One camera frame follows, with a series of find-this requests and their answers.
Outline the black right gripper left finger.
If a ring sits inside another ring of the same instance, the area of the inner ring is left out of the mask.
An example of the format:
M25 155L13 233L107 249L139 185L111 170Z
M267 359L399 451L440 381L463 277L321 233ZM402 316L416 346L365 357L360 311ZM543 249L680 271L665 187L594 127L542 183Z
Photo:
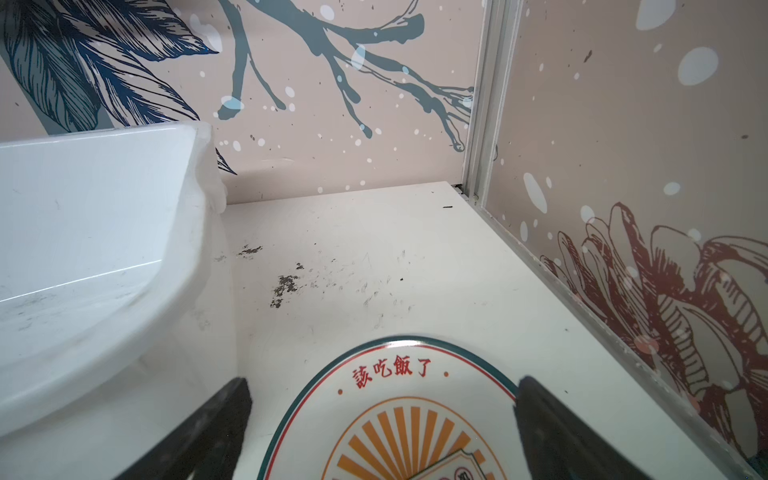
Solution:
M120 479L231 479L252 410L247 380L236 377Z

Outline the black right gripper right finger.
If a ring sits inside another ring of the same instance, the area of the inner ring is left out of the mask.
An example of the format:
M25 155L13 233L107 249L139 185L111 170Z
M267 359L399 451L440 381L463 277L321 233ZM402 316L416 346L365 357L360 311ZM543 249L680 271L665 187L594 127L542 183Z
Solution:
M534 480L649 480L531 376L520 381L514 413Z

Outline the white plate orange sunburst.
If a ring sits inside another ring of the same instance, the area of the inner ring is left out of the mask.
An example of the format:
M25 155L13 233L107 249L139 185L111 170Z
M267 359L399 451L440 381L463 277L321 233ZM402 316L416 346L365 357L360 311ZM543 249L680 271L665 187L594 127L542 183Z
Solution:
M528 479L517 385L477 354L424 336L367 342L293 400L261 479Z

